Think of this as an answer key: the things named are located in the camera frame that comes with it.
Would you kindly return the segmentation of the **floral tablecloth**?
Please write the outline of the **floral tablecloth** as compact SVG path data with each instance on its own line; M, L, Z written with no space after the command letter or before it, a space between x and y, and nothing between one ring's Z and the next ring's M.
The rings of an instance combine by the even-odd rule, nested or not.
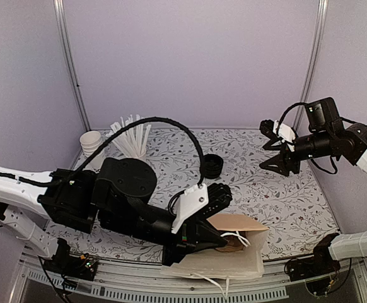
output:
M228 213L244 214L268 227L262 250L265 260L310 254L323 237L338 231L307 163L302 163L298 174L283 177L260 168L272 153L263 149L265 138L256 130L196 129L194 134L204 153L217 154L224 161L218 180L231 188ZM146 161L158 178L150 203L160 208L165 208L176 192L198 180L197 153L179 129L152 130ZM105 230L98 223L90 234L52 222L46 231L67 240L74 253L146 263L161 261L160 246Z

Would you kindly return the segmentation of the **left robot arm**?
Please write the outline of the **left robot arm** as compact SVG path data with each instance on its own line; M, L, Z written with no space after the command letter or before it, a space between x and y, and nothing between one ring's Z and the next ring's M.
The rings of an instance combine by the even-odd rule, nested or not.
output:
M227 185L199 180L172 197L170 206L176 211L150 205L156 185L154 170L136 158L106 158L98 172L85 165L53 172L0 167L0 226L13 229L19 240L62 274L76 267L69 244L49 237L29 219L28 211L85 233L98 220L105 229L159 244L166 266L188 254L226 245L208 218L229 206Z

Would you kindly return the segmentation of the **brown paper bag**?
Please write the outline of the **brown paper bag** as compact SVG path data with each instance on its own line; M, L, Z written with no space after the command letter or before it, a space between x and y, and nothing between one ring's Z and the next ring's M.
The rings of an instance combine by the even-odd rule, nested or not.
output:
M208 222L228 243L190 254L178 264L162 266L161 274L206 280L217 286L227 300L231 281L254 280L264 274L262 250L269 227L246 215L229 213L214 215Z

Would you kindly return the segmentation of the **brown cardboard cup carrier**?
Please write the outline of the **brown cardboard cup carrier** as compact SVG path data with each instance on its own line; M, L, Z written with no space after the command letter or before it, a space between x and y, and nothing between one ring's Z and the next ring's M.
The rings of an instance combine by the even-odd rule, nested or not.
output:
M221 253L233 253L237 251L242 251L245 245L240 241L238 237L234 235L226 236L227 244L224 247L217 247L216 250Z

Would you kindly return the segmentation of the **left aluminium frame post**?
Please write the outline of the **left aluminium frame post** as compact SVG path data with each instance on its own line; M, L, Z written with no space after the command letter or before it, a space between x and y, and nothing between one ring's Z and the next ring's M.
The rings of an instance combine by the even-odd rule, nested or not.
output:
M91 126L88 119L87 111L84 105L83 96L81 93L81 87L78 80L78 75L76 72L73 54L71 50L71 43L69 39L69 34L67 30L66 14L64 11L64 2L62 0L54 0L54 11L55 18L57 22L58 32L61 40L62 51L64 54L64 59L66 63L67 72L72 86L72 91L74 94L74 99L78 108L78 113L81 118L85 131L90 131Z

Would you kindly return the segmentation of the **stack of black cup lids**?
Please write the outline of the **stack of black cup lids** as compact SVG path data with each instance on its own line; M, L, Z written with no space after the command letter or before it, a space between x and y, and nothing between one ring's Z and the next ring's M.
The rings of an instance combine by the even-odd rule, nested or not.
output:
M204 177L206 179L216 179L221 175L224 160L217 154L204 155L205 169Z

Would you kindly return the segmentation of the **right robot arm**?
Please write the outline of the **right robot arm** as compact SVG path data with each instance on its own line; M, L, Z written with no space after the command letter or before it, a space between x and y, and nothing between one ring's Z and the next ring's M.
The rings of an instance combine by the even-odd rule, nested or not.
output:
M298 174L304 160L314 162L329 157L332 165L345 158L367 174L367 125L341 117L331 97L290 107L298 106L306 112L310 134L298 136L292 127L285 125L286 113L275 121L263 120L259 129L268 138L263 148L278 154L262 162L261 169L287 177ZM313 255L307 266L312 275L321 275L331 267L332 261L367 258L367 231L330 234L314 247Z

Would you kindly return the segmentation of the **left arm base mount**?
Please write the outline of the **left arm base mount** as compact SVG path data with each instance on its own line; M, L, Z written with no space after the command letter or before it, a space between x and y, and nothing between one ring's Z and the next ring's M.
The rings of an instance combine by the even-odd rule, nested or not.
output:
M55 253L49 259L40 259L40 263L52 287L68 302L70 302L68 295L71 294L71 290L76 290L78 286L77 282L71 280L71 278L92 282L98 268L96 257L87 252L73 256L71 246L61 238L57 240ZM56 287L54 280L49 277L49 271L60 274L60 288Z

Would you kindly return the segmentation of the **aluminium front rail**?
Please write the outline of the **aluminium front rail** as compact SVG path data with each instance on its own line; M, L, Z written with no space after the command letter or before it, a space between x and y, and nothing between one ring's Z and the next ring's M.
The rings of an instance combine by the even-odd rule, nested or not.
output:
M8 302L367 302L367 261L342 261L337 273L292 281L288 260L264 263L256 280L211 283L200 277L161 274L156 263L101 259L92 282L44 273L36 256L24 249Z

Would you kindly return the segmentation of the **stack of white paper cups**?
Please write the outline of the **stack of white paper cups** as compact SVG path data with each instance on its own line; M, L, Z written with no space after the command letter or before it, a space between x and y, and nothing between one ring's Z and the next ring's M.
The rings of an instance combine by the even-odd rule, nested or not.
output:
M79 142L86 158L103 143L102 135L99 131L88 131L81 135Z

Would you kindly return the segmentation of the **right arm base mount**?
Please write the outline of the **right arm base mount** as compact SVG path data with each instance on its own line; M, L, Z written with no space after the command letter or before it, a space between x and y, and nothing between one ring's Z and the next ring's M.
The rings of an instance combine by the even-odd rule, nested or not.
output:
M285 274L293 282L333 273L334 277L310 281L306 286L312 295L319 297L328 295L332 291L341 269L340 262L332 259L329 253L329 246L338 235L339 233L326 235L313 248L313 255L308 258L291 258L284 265Z

